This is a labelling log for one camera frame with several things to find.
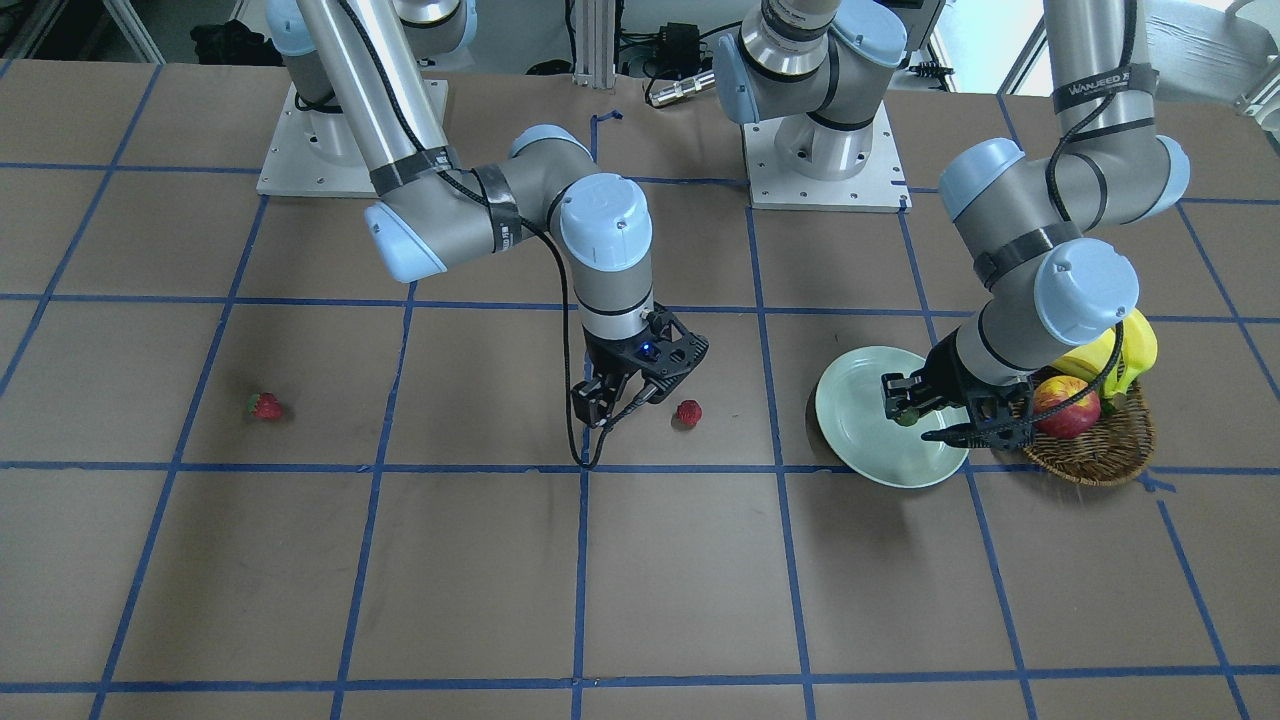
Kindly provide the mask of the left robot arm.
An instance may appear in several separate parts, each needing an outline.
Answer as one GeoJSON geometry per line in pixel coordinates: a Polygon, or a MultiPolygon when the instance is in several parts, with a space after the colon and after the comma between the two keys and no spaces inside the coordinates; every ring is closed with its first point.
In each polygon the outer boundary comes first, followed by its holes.
{"type": "MultiPolygon", "coordinates": [[[[966,421],[927,439],[1020,448],[1030,375],[1132,314],[1130,261],[1089,237],[1174,205],[1190,179],[1181,146],[1155,128],[1158,73],[1142,1],[1047,1],[1044,27],[1061,129],[1030,159],[1010,138],[957,155],[940,196],[989,301],[941,340],[922,368],[881,379],[884,415],[909,427],[946,407],[966,421]]],[[[712,69],[724,114],[749,126],[781,119],[791,167],[820,181],[861,169],[892,73],[908,58],[902,20],[876,1],[762,1],[718,40],[712,69]]]]}

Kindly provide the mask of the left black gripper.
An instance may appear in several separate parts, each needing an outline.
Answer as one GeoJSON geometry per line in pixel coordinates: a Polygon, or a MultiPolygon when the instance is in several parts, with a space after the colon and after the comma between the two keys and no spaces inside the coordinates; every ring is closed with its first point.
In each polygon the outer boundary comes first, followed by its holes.
{"type": "Polygon", "coordinates": [[[906,407],[918,410],[920,419],[941,407],[966,411],[968,420],[961,424],[922,433],[927,442],[956,448],[1025,448],[1036,438],[1033,423],[1014,413],[1030,407],[1029,380],[1023,375],[1009,386],[995,386],[973,375],[959,357],[954,334],[931,350],[920,375],[884,373],[881,388],[884,416],[891,421],[906,407]]]}

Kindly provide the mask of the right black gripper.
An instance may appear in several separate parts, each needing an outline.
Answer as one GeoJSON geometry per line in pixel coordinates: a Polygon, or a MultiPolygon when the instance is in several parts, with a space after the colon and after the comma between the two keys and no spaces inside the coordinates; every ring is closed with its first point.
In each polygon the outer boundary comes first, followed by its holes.
{"type": "Polygon", "coordinates": [[[636,331],[607,338],[582,329],[591,378],[570,387],[570,406],[585,427],[611,430],[646,404],[666,400],[707,356],[710,343],[692,333],[671,310],[653,310],[639,320],[636,331]],[[639,374],[644,386],[621,409],[616,401],[628,379],[639,374]]]}

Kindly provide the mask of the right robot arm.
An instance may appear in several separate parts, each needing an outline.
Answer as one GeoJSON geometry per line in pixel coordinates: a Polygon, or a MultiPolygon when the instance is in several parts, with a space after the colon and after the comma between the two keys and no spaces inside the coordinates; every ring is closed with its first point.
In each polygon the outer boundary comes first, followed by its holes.
{"type": "Polygon", "coordinates": [[[365,220],[397,281],[534,237],[550,247],[591,361],[566,391],[581,423],[609,429],[664,401],[705,357],[708,341],[654,299],[654,229],[637,183],[603,172],[552,124],[522,132],[503,161],[460,165],[419,63],[470,42],[471,1],[270,1],[266,19],[297,108],[349,128],[375,195],[365,220]]]}

